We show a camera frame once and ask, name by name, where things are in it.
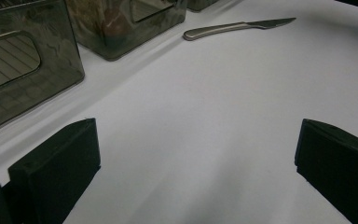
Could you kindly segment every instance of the gray translucent bin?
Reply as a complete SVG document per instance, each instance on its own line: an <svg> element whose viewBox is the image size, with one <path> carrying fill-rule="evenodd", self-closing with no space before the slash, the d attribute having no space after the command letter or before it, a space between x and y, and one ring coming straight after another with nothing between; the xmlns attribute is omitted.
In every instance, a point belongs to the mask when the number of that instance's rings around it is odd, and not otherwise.
<svg viewBox="0 0 358 224"><path fill-rule="evenodd" d="M193 11L201 11L218 0L187 0L187 8Z"/></svg>
<svg viewBox="0 0 358 224"><path fill-rule="evenodd" d="M0 125L83 78L63 0L0 0Z"/></svg>
<svg viewBox="0 0 358 224"><path fill-rule="evenodd" d="M187 0L66 0L76 40L108 61L181 23Z"/></svg>

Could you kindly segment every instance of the knife blade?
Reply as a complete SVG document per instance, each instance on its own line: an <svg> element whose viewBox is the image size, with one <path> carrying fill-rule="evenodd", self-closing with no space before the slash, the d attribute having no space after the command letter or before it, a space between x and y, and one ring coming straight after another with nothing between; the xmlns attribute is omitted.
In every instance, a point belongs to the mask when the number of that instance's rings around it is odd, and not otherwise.
<svg viewBox="0 0 358 224"><path fill-rule="evenodd" d="M278 26L283 26L285 24L292 22L295 19L296 18L287 18L287 19L270 20L270 21L251 21L251 22L241 21L241 22L224 24L224 25L202 27L202 28L186 31L183 34L183 38L185 40L191 41L191 40L205 37L207 35L215 35L228 31L251 29L251 28L267 30Z"/></svg>

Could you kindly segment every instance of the metal utensil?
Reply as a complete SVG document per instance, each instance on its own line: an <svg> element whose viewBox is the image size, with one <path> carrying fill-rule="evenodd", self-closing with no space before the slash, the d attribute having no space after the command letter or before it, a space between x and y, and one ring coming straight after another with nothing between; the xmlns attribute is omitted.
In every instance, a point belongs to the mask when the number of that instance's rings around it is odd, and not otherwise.
<svg viewBox="0 0 358 224"><path fill-rule="evenodd" d="M272 20L272 21L251 21L251 22L242 21L242 22L236 22L231 24L202 27L202 28L186 31L183 34L183 38L185 40L195 40L198 38L205 37L207 35L215 35L227 31L235 31L235 30L243 30L243 29L251 29L251 28L267 30L267 29L285 25L287 23L292 22L295 19L296 18L288 18L288 19L280 19L280 20Z"/></svg>

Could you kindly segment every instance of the white surface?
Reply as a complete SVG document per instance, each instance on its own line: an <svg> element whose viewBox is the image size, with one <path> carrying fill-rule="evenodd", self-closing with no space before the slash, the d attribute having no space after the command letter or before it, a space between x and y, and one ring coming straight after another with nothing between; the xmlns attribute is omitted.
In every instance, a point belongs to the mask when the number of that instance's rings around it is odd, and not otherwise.
<svg viewBox="0 0 358 224"><path fill-rule="evenodd" d="M7 167L60 128L97 119L102 169L65 224L349 223L294 156L302 119L358 136L358 7L220 0L116 62L80 53L84 82L0 129L5 184Z"/></svg>

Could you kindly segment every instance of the silver knife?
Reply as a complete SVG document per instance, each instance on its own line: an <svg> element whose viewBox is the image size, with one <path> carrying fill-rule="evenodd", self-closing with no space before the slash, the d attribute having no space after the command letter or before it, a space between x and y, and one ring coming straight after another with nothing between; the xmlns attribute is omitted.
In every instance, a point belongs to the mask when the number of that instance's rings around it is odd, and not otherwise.
<svg viewBox="0 0 358 224"><path fill-rule="evenodd" d="M283 26L287 23L292 22L296 18L288 18L288 19L280 19L280 20L272 20L272 21L251 21L251 22L236 22L225 25L217 25L217 26L209 26L198 28L194 30L186 31L183 34L183 38L185 40L195 40L198 38L205 37L207 35L215 35L227 31L235 31L235 30L243 30L243 29L262 29L267 30L271 28L275 28L278 26Z"/></svg>

